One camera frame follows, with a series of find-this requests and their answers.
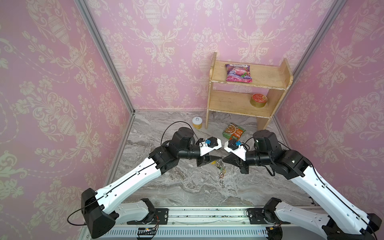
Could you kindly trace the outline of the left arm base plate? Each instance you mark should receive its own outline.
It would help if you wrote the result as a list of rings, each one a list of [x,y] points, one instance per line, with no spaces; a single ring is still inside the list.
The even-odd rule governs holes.
[[[168,223],[168,208],[155,208],[144,217],[143,220],[140,221],[129,221],[127,225],[166,225]]]

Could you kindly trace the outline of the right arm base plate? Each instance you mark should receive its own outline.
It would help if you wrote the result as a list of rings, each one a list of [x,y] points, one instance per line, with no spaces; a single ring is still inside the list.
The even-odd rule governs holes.
[[[251,225],[281,226],[290,224],[289,222],[278,220],[271,214],[265,214],[263,208],[248,208],[245,213]]]

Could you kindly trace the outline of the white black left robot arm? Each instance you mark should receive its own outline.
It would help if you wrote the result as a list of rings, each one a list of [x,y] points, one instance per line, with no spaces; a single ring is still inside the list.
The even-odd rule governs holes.
[[[194,131],[181,127],[171,140],[161,143],[133,170],[113,183],[82,192],[81,213],[92,239],[100,238],[116,224],[142,222],[149,224],[155,220],[156,209],[149,199],[123,207],[122,202],[148,182],[160,177],[176,167],[180,160],[196,160],[201,167],[219,159],[210,152],[222,147],[220,139],[195,140]]]

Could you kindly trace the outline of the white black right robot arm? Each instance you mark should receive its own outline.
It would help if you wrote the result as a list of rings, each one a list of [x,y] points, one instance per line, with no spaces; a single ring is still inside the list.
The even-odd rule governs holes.
[[[311,231],[326,240],[375,240],[382,219],[366,213],[348,201],[333,188],[315,169],[309,159],[295,150],[282,149],[275,133],[268,130],[253,134],[254,149],[237,140],[225,143],[229,153],[224,163],[238,167],[248,174],[252,166],[265,167],[269,174],[282,175],[304,190],[325,214],[313,213],[271,198],[263,208],[268,223],[287,222]]]

